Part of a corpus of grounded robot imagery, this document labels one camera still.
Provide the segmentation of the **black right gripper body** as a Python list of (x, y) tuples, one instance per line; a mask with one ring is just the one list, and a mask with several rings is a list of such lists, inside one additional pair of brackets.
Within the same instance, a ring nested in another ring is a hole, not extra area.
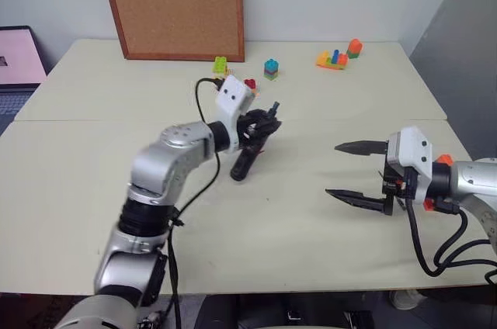
[(404, 168), (403, 173), (399, 174), (386, 162), (382, 184), (382, 193), (386, 195), (383, 213), (385, 215), (392, 214), (395, 197), (414, 201), (417, 186), (418, 172), (414, 168)]

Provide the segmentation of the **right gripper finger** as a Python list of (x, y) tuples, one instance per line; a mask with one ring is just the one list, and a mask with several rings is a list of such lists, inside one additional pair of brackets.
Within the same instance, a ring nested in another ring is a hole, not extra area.
[(387, 213), (384, 199), (375, 199), (367, 197), (361, 192), (344, 189), (326, 189), (325, 192), (351, 206), (365, 210), (373, 210), (379, 213)]
[(372, 154), (385, 155), (388, 151), (388, 142), (378, 140), (358, 140), (338, 144), (334, 147), (334, 149), (347, 154), (361, 156), (370, 156)]

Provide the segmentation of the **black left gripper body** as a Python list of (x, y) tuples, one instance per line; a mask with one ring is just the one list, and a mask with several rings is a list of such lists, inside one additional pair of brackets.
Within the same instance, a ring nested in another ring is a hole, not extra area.
[(237, 132), (240, 149), (256, 145), (269, 137), (256, 135), (255, 126), (259, 121), (261, 120), (255, 120), (252, 118), (252, 110), (238, 118)]

